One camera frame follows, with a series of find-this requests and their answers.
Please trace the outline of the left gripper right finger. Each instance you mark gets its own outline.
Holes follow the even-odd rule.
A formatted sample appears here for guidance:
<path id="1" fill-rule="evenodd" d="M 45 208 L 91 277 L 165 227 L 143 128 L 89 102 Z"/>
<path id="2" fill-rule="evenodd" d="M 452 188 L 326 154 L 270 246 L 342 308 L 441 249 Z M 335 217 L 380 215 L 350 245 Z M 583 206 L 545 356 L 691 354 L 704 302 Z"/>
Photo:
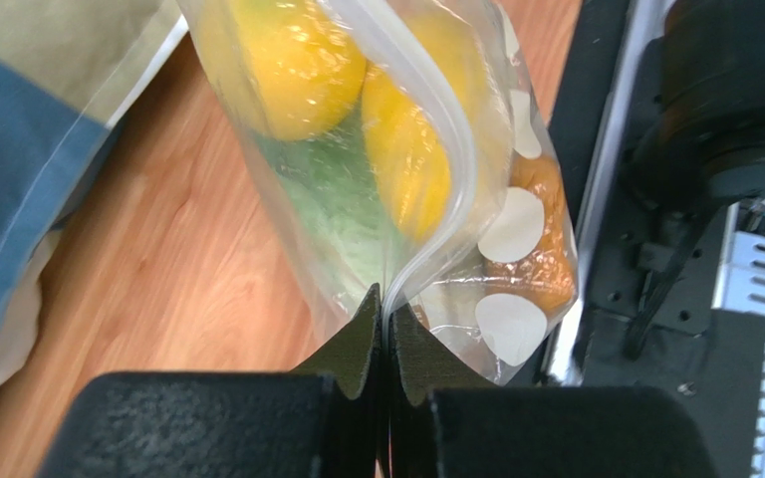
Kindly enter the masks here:
<path id="1" fill-rule="evenodd" d="M 414 316 L 388 319 L 393 477 L 712 477 L 697 426 L 644 386 L 502 387 Z"/>

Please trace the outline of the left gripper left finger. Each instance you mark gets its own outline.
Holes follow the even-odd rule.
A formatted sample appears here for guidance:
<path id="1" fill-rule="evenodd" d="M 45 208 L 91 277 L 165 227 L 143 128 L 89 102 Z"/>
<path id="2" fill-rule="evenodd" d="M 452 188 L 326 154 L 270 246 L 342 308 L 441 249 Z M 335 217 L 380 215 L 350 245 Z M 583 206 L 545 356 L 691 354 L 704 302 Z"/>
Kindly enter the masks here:
<path id="1" fill-rule="evenodd" d="M 73 400 L 42 477 L 372 477 L 382 301 L 284 372 L 119 371 Z"/>

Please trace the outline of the clear zip top bag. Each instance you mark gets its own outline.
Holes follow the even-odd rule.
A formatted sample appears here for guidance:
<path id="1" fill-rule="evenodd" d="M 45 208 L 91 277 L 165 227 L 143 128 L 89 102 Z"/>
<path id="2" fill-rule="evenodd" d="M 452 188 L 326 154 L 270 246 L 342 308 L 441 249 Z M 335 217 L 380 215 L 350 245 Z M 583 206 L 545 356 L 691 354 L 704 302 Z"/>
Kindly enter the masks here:
<path id="1" fill-rule="evenodd" d="M 554 146 L 495 1 L 184 1 L 330 339 L 372 286 L 508 383 L 575 302 Z"/>

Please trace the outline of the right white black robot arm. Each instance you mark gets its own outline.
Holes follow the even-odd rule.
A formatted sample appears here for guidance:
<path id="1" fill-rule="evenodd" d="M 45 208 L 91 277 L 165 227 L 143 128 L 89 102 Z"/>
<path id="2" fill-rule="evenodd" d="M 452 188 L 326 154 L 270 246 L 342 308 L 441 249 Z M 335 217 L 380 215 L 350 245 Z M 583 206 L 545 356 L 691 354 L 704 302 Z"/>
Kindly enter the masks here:
<path id="1" fill-rule="evenodd" d="M 623 343 L 638 359 L 654 316 L 717 213 L 765 198 L 765 1 L 677 1 L 661 40 L 661 112 L 624 173 L 662 213 L 689 216 Z"/>

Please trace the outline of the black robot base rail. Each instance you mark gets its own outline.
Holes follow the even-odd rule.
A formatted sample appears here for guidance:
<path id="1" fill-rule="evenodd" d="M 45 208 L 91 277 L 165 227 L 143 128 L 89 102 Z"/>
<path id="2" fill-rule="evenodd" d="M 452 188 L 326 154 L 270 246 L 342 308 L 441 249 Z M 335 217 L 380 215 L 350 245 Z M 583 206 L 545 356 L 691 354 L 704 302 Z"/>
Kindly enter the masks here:
<path id="1" fill-rule="evenodd" d="M 545 384 L 651 386 L 694 420 L 717 474 L 765 477 L 765 198 L 719 211 L 654 316 L 630 322 L 686 231 L 626 187 L 661 112 L 661 40 L 677 1 L 582 4 L 549 127 L 577 235 L 580 296 L 525 372 Z"/>

